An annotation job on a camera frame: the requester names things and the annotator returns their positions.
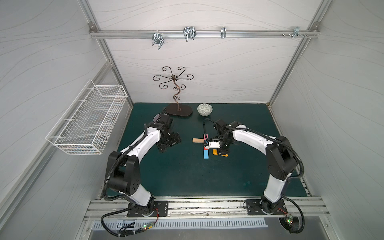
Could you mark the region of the yellow block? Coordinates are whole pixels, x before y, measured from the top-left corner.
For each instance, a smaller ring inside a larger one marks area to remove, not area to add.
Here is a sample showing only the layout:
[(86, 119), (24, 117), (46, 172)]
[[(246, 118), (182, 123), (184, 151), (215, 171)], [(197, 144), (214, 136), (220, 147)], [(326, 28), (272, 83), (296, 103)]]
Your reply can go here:
[(219, 152), (218, 149), (213, 149), (213, 155), (222, 156), (222, 157), (228, 157), (229, 156), (228, 154), (224, 154), (224, 153)]

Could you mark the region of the blue block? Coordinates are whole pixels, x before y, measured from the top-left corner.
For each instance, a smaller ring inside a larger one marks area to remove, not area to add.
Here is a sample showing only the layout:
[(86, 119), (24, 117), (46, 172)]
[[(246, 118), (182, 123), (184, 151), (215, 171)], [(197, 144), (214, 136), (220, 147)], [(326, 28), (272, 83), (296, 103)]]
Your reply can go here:
[(205, 160), (209, 159), (209, 150), (204, 150), (204, 159)]

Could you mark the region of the natural wood block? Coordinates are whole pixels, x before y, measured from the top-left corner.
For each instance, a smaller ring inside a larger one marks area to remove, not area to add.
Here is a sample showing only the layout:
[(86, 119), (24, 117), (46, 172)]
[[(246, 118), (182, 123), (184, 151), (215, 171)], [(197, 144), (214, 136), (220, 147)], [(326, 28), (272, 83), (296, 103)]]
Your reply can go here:
[(204, 143), (204, 139), (197, 139), (197, 138), (193, 138), (193, 143), (199, 143), (199, 144), (203, 144)]

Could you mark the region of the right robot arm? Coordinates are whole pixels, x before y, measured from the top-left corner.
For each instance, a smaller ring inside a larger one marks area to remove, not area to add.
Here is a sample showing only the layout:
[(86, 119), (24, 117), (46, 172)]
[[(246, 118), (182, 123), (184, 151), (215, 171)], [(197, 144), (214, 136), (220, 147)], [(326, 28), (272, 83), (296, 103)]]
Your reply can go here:
[(229, 155), (232, 144), (244, 143), (266, 156), (269, 179), (261, 197), (260, 206), (271, 215), (284, 196), (286, 183), (300, 179), (305, 168), (288, 138), (278, 138), (252, 130), (239, 122), (226, 124), (223, 120), (204, 119), (204, 147), (213, 149), (219, 156)]

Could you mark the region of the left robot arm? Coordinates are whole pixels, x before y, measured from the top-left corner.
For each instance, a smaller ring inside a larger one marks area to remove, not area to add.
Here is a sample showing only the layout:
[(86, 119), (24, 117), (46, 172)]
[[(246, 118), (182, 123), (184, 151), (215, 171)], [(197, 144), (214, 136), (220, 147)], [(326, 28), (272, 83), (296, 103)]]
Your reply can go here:
[(164, 153), (182, 141), (178, 133), (171, 132), (172, 123), (169, 115), (161, 113), (154, 122), (144, 125), (144, 132), (131, 145), (110, 153), (103, 185), (105, 201), (122, 198), (143, 216), (153, 213), (155, 198), (141, 184), (140, 163), (152, 146), (156, 145), (159, 152)]

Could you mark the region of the purple bowl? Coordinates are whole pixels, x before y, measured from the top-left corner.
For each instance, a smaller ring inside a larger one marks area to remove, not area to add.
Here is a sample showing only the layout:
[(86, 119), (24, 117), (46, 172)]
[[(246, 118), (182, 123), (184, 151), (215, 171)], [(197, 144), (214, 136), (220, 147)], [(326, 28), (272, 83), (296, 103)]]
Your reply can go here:
[(164, 114), (157, 114), (155, 117), (154, 117), (154, 120), (153, 122), (154, 123), (162, 123), (163, 120), (164, 120)]

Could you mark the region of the brown metal jewelry stand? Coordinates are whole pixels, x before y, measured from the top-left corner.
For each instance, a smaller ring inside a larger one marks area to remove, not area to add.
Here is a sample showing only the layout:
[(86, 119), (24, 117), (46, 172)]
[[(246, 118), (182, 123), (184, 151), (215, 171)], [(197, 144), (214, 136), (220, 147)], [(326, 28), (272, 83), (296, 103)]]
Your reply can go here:
[(174, 102), (166, 107), (166, 113), (172, 116), (189, 117), (193, 114), (193, 110), (190, 106), (183, 105), (180, 103), (180, 94), (183, 90), (186, 89), (186, 85), (183, 82), (193, 80), (194, 75), (187, 74), (183, 76), (186, 71), (186, 68), (182, 66), (178, 67), (177, 70), (179, 71), (179, 73), (174, 74), (171, 67), (164, 66), (162, 67), (162, 71), (169, 73), (169, 75), (155, 75), (153, 77), (153, 81), (159, 82), (159, 88), (161, 90), (166, 90), (169, 88), (169, 86), (173, 87), (173, 91), (175, 92), (173, 94)]

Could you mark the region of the patterned white green bowl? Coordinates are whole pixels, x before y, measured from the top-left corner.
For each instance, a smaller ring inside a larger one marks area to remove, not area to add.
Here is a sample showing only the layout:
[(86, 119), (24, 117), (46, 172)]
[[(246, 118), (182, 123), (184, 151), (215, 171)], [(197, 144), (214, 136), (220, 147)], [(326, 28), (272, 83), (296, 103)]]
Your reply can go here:
[(213, 112), (213, 107), (210, 104), (200, 104), (197, 107), (198, 113), (203, 116), (209, 116)]

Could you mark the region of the white vent strip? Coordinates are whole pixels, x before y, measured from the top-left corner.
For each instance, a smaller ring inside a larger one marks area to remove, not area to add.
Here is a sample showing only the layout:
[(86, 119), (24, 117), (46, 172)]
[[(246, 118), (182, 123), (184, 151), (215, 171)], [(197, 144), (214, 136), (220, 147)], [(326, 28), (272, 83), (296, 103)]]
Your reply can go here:
[[(116, 220), (105, 221), (112, 231), (118, 232), (123, 227), (133, 225), (128, 230), (137, 230), (152, 223), (153, 220)], [(160, 219), (153, 226), (154, 230), (183, 229), (249, 229), (267, 228), (264, 218), (231, 218), (231, 219)]]

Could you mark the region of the metal clamp far left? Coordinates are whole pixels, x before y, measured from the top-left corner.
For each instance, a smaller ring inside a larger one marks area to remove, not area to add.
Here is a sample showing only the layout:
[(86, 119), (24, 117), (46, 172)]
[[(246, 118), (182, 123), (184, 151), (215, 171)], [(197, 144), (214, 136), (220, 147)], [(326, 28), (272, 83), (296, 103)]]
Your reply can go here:
[(159, 33), (153, 33), (152, 35), (152, 46), (158, 45), (158, 51), (161, 49), (161, 47), (164, 44), (164, 37), (162, 34)]

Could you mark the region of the metal clamp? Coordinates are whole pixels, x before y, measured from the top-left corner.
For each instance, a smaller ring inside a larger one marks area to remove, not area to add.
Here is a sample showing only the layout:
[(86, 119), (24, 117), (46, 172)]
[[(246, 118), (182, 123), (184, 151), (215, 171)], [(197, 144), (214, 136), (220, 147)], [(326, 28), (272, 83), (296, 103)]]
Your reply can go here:
[(188, 42), (189, 40), (194, 40), (196, 35), (197, 35), (196, 28), (195, 27), (184, 28), (183, 29), (183, 35), (184, 35), (186, 42)]
[(159, 33), (153, 33), (152, 35), (152, 46), (158, 45), (158, 51), (161, 49), (161, 47), (164, 44), (164, 37), (162, 34)]
[(288, 34), (288, 35), (282, 34), (282, 36), (284, 38), (290, 38), (290, 39), (295, 39), (295, 38), (302, 38), (302, 39), (304, 39), (304, 38), (308, 38), (309, 37), (308, 34), (300, 32), (300, 28), (299, 27), (294, 28), (294, 30), (290, 34)]
[(226, 27), (221, 27), (221, 39), (225, 39), (227, 35)]

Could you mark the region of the aluminium crossbar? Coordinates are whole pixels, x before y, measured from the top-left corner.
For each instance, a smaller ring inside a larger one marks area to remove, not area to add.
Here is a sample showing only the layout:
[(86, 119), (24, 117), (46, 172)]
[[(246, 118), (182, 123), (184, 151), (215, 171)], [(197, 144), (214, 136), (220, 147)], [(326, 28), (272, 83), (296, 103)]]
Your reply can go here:
[[(225, 39), (259, 39), (284, 38), (282, 34), (290, 34), (293, 30), (228, 30)], [(196, 30), (195, 39), (221, 39), (221, 30)], [(308, 38), (317, 38), (319, 31), (300, 30), (308, 34)], [(164, 39), (184, 39), (182, 30), (158, 31), (98, 31), (90, 33), (93, 39), (151, 39), (153, 33), (162, 34)]]

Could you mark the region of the metal clamp far right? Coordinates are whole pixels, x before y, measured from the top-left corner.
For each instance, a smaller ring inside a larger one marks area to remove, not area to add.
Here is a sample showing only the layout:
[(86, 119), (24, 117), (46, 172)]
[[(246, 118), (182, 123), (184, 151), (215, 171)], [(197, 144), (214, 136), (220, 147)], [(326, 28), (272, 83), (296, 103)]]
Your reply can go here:
[(282, 36), (284, 38), (290, 38), (290, 39), (295, 39), (295, 38), (302, 38), (302, 39), (304, 39), (304, 38), (308, 38), (309, 37), (308, 34), (300, 32), (300, 28), (299, 27), (294, 28), (294, 30), (290, 34), (288, 34), (288, 35), (282, 34)]

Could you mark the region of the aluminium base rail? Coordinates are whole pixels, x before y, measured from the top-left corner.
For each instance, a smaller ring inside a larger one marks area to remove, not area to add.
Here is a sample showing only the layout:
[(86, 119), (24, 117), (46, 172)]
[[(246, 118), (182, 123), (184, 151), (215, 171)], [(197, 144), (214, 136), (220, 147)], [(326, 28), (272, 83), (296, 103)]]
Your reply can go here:
[(167, 202), (167, 215), (160, 219), (211, 219), (211, 218), (251, 218), (284, 217), (285, 213), (300, 217), (329, 217), (331, 214), (321, 197), (291, 197), (295, 204), (282, 200), (272, 215), (255, 212), (249, 214), (246, 201), (260, 201), (259, 197), (157, 197), (157, 201)]

